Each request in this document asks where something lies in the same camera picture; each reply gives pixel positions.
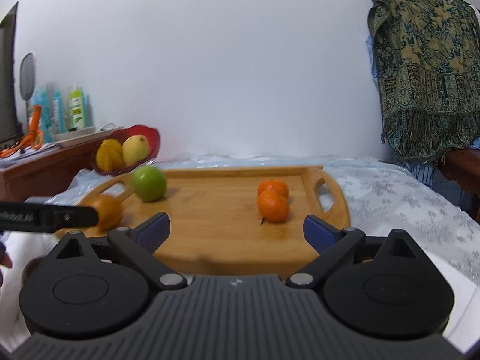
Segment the mirror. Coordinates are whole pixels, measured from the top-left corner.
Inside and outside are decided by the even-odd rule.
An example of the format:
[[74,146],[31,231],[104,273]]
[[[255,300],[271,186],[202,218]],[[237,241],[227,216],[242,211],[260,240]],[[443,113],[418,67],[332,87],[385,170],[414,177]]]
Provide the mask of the mirror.
[[20,94],[26,102],[27,115],[29,114],[29,100],[35,90],[35,59],[32,52],[29,52],[22,59],[20,64]]

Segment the television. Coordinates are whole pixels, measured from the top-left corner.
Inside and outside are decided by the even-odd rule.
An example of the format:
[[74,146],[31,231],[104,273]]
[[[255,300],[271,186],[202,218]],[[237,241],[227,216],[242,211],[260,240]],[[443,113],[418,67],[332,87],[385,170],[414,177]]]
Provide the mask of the television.
[[0,143],[22,136],[15,106],[14,45],[18,3],[0,22]]

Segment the green scarf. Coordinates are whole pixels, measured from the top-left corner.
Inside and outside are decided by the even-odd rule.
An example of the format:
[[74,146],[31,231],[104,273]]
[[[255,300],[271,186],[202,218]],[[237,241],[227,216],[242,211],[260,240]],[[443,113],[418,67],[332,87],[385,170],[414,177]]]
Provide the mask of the green scarf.
[[480,27],[463,0],[372,0],[382,142],[435,160],[480,135]]

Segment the blue gripper pad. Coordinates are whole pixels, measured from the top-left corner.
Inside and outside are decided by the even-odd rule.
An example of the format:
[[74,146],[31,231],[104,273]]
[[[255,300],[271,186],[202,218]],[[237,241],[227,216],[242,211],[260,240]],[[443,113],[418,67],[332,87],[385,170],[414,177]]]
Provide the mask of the blue gripper pad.
[[133,229],[130,238],[153,254],[169,235],[170,218],[164,212],[159,212]]
[[315,215],[308,215],[303,221],[303,237],[319,254],[335,245],[343,233]]

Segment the metal screw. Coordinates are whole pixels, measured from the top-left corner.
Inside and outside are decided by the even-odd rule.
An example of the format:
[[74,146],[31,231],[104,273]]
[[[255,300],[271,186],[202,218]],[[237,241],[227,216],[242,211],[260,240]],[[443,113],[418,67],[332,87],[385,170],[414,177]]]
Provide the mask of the metal screw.
[[176,286],[183,281],[183,276],[179,274],[163,274],[160,276],[160,283],[164,286]]
[[293,274],[290,276],[290,281],[297,286],[306,286],[309,285],[314,280],[314,277],[311,274]]

